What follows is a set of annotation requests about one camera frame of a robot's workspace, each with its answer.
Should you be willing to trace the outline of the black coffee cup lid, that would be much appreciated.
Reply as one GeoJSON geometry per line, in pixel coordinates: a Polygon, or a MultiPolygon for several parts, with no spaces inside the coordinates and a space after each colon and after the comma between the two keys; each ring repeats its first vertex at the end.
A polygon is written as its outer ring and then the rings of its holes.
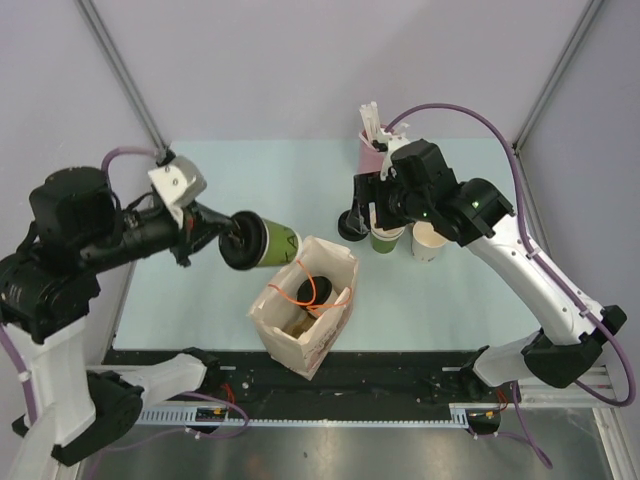
{"type": "Polygon", "coordinates": [[[266,252],[268,234],[263,219],[252,211],[240,211],[231,219],[235,227],[219,237],[219,252],[226,265],[246,271],[257,267],[266,252]]]}

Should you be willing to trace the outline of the brown paper takeout bag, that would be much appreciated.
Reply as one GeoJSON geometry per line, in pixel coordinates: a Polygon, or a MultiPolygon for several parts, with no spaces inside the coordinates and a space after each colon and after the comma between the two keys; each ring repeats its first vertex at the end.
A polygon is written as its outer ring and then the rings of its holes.
{"type": "Polygon", "coordinates": [[[248,312],[271,358],[312,379],[353,312],[358,274],[351,250],[306,237],[248,312]]]}

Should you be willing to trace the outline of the brown cup carrier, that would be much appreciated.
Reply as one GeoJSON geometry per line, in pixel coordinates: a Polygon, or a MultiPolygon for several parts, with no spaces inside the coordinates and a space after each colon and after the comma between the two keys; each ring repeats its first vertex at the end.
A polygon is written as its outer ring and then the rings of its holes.
{"type": "Polygon", "coordinates": [[[288,324],[283,329],[283,332],[294,339],[299,339],[304,333],[314,326],[316,320],[316,317],[305,314],[300,319],[288,324]]]}

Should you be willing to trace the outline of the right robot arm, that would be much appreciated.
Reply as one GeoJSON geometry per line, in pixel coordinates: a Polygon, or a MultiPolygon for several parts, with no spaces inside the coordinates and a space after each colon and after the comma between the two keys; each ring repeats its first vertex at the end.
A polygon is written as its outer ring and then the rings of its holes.
{"type": "Polygon", "coordinates": [[[625,323],[619,306],[580,292],[519,229],[512,204],[491,182],[457,180],[436,144],[392,140],[383,170],[357,174],[353,185],[352,206],[338,221],[343,238],[425,221],[490,266],[537,319],[538,331],[483,347],[463,367],[461,388],[469,399],[484,401],[497,386],[531,377],[565,388],[594,366],[625,323]]]}

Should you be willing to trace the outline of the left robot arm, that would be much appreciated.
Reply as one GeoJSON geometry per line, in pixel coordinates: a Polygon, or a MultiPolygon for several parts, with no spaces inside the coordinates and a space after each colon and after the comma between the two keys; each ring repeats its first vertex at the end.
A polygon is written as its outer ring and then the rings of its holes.
{"type": "Polygon", "coordinates": [[[1,339],[18,359],[26,414],[14,479],[44,479],[123,437],[142,410],[188,392],[207,400],[221,387],[219,361],[189,348],[125,373],[85,365],[89,306],[101,273],[162,251],[181,266],[230,226],[197,198],[206,183],[179,158],[149,174],[154,205],[123,207],[95,167],[57,171],[32,191],[34,214],[17,250],[1,263],[1,339]]]}

